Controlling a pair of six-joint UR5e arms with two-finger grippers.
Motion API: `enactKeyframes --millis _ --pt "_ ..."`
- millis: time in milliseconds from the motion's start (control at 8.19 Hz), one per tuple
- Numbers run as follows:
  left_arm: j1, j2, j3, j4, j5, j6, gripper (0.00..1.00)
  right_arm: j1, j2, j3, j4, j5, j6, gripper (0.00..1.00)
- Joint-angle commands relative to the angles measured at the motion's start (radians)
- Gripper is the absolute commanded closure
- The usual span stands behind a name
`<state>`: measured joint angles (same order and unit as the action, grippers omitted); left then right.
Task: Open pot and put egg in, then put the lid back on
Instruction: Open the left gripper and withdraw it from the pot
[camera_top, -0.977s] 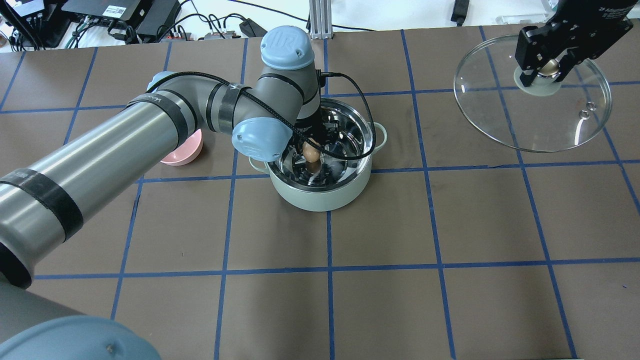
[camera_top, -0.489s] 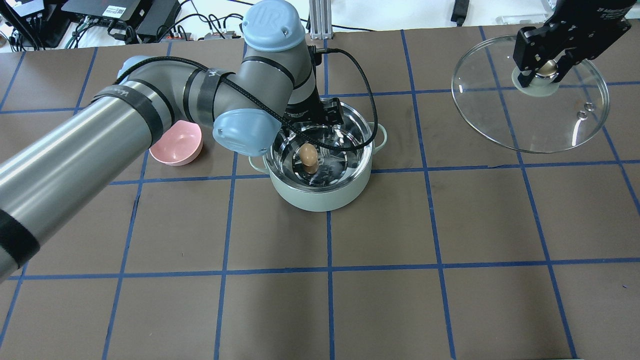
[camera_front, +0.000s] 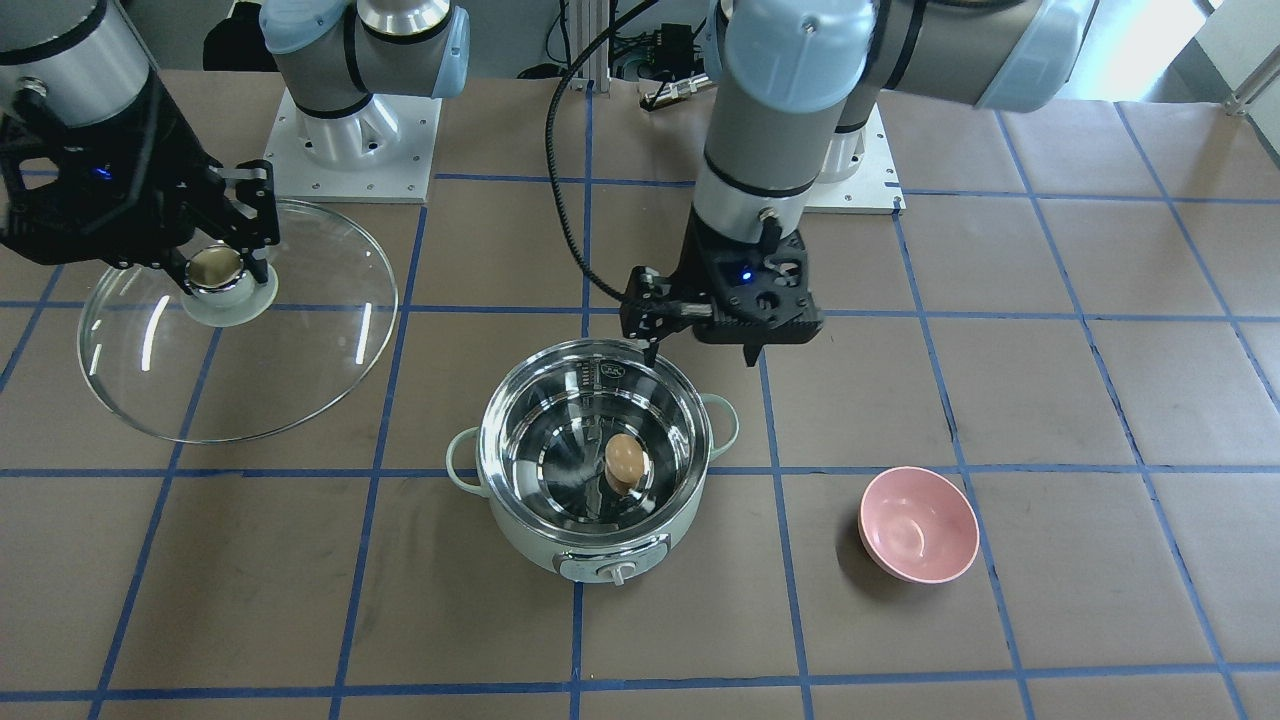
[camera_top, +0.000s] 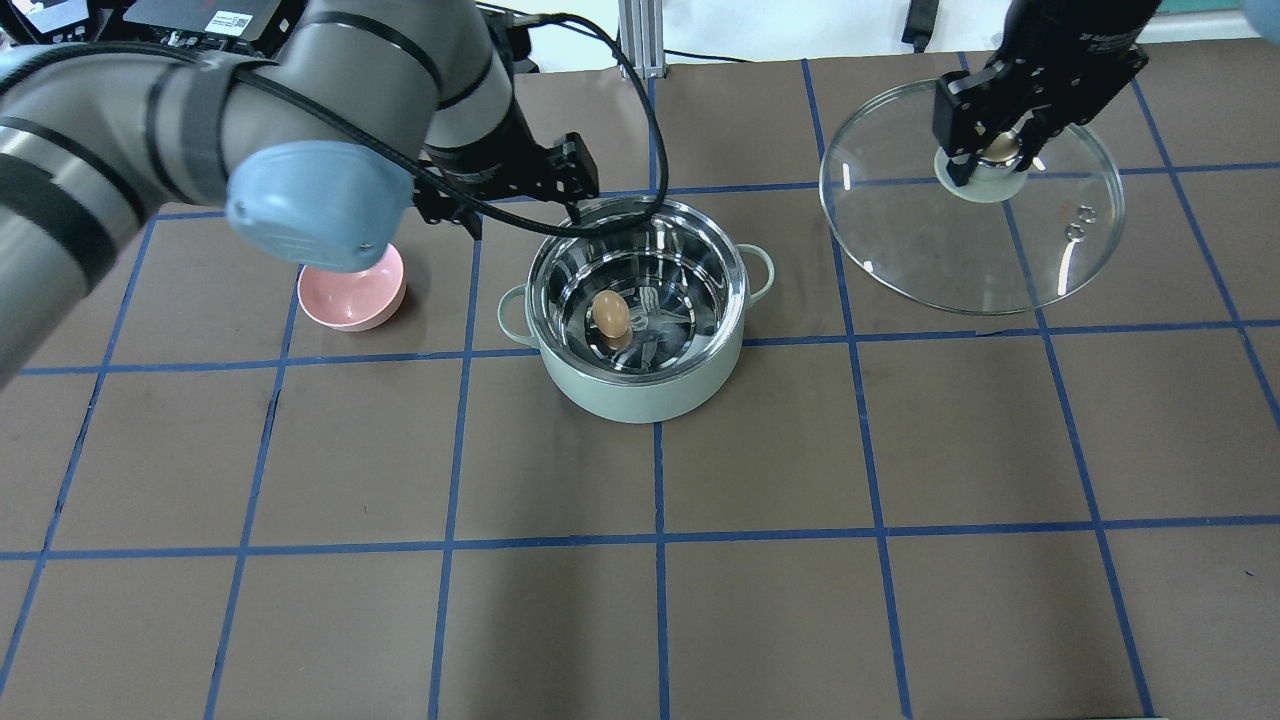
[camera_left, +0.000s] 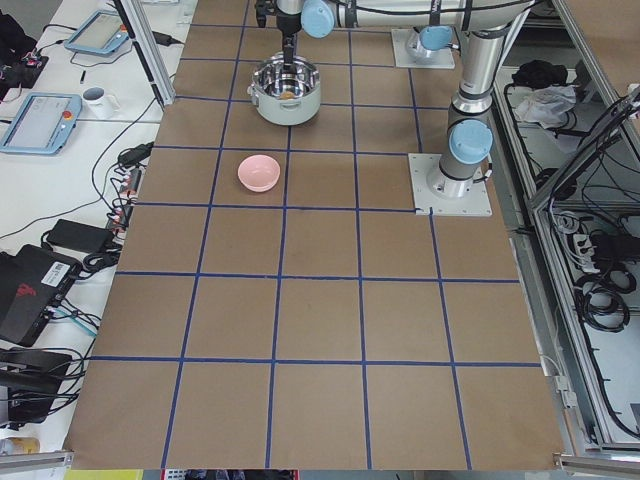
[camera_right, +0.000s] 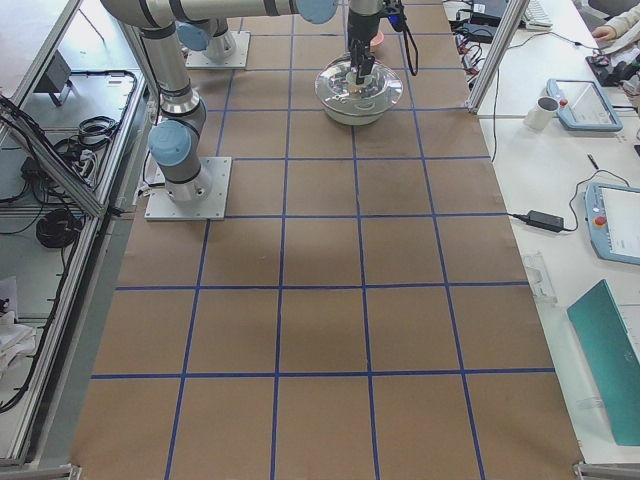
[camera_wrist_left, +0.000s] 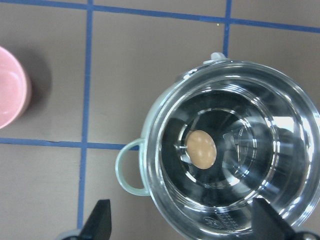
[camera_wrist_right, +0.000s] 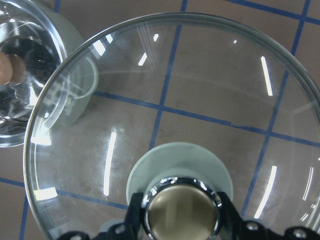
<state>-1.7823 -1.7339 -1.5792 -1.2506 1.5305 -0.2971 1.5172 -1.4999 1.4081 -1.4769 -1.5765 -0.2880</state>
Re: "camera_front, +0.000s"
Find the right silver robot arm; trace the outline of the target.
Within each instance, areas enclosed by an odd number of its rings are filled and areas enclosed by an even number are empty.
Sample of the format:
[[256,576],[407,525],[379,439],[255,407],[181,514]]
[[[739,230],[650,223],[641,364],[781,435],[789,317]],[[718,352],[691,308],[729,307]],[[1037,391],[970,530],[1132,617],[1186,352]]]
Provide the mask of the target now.
[[[454,1],[264,1],[262,47],[315,126],[380,96],[465,87],[468,13]],[[204,233],[256,287],[280,240],[268,160],[210,155],[115,1],[3,4],[3,246],[44,266],[101,261],[200,290],[182,249]]]

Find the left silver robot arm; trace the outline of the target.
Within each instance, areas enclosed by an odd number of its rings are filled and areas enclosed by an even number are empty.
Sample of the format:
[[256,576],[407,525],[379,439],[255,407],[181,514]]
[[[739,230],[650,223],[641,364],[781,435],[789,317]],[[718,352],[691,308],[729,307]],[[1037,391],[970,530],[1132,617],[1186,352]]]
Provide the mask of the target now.
[[804,345],[824,313],[799,225],[814,188],[852,172],[883,90],[1028,113],[1069,81],[1093,1],[713,1],[716,82],[673,272],[632,269],[623,336],[646,365],[691,331],[742,348]]

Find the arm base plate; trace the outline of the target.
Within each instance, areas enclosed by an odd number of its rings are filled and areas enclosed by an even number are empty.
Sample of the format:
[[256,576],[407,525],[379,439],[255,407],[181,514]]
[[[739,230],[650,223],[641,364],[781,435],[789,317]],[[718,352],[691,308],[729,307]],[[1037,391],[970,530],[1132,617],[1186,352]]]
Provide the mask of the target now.
[[805,213],[888,215],[905,206],[881,110],[874,105],[860,129],[833,136],[823,170],[806,193]]
[[279,199],[421,205],[443,101],[375,95],[355,114],[311,117],[284,94],[264,156]]

